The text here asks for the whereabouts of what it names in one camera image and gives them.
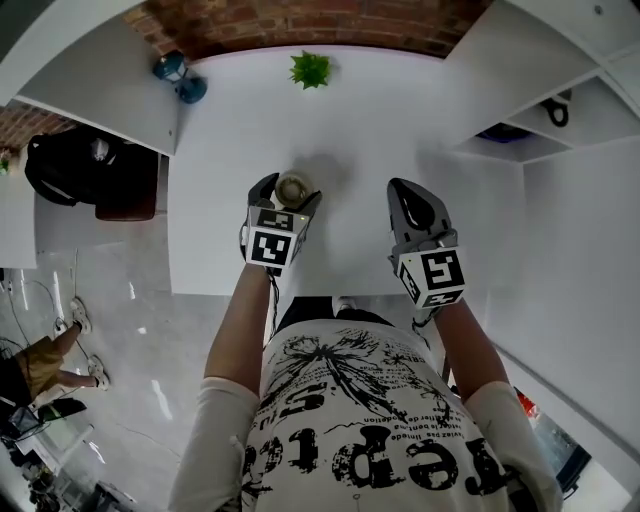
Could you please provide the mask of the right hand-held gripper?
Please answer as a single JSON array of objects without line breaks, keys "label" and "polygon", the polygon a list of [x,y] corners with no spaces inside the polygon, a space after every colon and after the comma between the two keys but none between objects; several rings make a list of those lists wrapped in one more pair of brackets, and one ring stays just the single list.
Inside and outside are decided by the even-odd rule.
[{"label": "right hand-held gripper", "polygon": [[402,178],[389,181],[387,200],[397,243],[389,259],[411,302],[418,310],[457,303],[466,281],[457,232],[444,202]]}]

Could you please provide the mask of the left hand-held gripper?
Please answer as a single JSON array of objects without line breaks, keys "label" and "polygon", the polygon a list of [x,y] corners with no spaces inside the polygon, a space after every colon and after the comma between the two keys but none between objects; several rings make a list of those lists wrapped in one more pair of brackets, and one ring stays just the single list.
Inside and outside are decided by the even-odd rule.
[{"label": "left hand-held gripper", "polygon": [[278,173],[259,180],[248,192],[248,211],[241,228],[241,249],[247,263],[270,269],[276,276],[289,268],[300,252],[311,219],[323,194],[314,192],[295,213],[274,209],[271,201]]}]

